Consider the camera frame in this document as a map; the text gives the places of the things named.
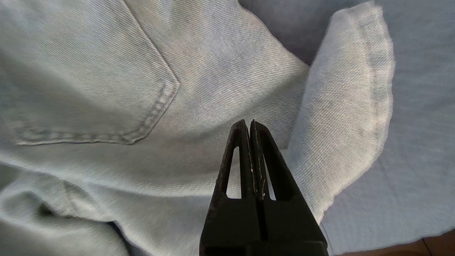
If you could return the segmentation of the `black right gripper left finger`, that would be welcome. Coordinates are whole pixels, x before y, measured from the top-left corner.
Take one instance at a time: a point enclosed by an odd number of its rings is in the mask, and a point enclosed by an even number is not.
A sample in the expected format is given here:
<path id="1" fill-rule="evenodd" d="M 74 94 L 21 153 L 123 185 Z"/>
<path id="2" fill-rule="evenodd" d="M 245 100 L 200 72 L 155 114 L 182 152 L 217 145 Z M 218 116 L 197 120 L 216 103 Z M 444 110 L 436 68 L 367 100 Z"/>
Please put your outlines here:
<path id="1" fill-rule="evenodd" d="M 241 198 L 231 199 L 226 191 L 236 148 L 239 148 L 240 156 Z M 247 247 L 261 238 L 257 189 L 250 152 L 248 128 L 245 121 L 240 120 L 230 129 L 200 236 L 201 256 L 246 256 Z"/>

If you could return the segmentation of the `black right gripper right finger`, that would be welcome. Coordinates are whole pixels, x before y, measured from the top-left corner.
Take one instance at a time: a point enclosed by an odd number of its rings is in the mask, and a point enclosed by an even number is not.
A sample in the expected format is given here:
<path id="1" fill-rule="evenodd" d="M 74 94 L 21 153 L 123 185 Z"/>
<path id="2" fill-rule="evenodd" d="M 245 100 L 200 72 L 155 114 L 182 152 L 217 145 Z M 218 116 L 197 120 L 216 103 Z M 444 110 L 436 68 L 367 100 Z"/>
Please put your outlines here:
<path id="1" fill-rule="evenodd" d="M 326 256 L 328 245 L 270 131 L 250 126 L 260 240 L 252 256 Z"/>

